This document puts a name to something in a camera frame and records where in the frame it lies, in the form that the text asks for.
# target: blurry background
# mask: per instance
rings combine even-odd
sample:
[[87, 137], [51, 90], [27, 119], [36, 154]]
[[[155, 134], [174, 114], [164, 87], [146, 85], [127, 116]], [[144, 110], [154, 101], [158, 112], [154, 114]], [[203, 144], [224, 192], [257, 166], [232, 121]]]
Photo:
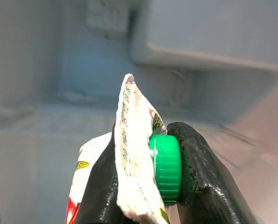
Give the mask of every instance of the blurry background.
[[127, 73], [278, 224], [278, 0], [0, 0], [0, 223], [64, 222]]

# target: plastic cap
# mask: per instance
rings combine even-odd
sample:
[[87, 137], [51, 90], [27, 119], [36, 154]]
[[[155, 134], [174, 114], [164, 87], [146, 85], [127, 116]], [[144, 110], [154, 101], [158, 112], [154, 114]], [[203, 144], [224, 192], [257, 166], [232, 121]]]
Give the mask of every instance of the plastic cap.
[[171, 135], [154, 134], [150, 137], [149, 148], [157, 188], [164, 204], [174, 205], [181, 190], [181, 157], [178, 141]]

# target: bottle cap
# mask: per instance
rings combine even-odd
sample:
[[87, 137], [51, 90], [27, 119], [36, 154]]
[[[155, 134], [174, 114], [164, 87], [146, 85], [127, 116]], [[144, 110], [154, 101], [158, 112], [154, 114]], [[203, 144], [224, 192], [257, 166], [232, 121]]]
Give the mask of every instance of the bottle cap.
[[181, 157], [177, 139], [171, 135], [154, 134], [150, 137], [157, 188], [165, 206], [174, 205], [181, 190]]

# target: green bottle cap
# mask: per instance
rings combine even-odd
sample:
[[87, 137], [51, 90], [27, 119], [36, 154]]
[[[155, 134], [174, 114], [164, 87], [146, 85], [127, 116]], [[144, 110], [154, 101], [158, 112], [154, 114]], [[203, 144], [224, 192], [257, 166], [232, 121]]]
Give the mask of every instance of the green bottle cap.
[[164, 204], [174, 205], [181, 190], [181, 157], [178, 141], [171, 135], [154, 134], [150, 137], [149, 148], [157, 188]]

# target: yellow graphic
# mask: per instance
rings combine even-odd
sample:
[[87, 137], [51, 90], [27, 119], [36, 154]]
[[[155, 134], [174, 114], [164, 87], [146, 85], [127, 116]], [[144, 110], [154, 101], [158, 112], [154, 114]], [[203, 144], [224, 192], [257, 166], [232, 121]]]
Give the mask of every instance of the yellow graphic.
[[88, 166], [89, 166], [88, 162], [86, 162], [86, 161], [78, 161], [76, 170], [82, 169], [82, 168], [85, 168], [85, 167], [88, 167]]
[[164, 220], [166, 220], [166, 222], [170, 224], [167, 213], [161, 208], [160, 208], [160, 211], [161, 211], [161, 215], [164, 218]]

